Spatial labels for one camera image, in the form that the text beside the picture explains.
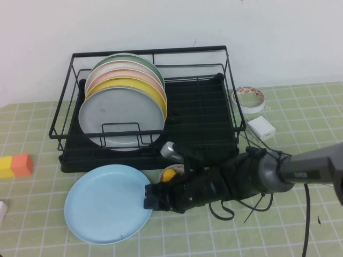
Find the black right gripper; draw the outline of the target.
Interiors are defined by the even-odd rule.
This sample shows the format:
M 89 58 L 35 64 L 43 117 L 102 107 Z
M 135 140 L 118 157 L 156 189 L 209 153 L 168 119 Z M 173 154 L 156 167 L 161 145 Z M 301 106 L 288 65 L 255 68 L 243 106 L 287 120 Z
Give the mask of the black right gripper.
M 155 211 L 185 211 L 219 200 L 230 200 L 231 172 L 210 168 L 186 175 L 182 167 L 165 170 L 165 183 L 145 186 L 144 208 Z

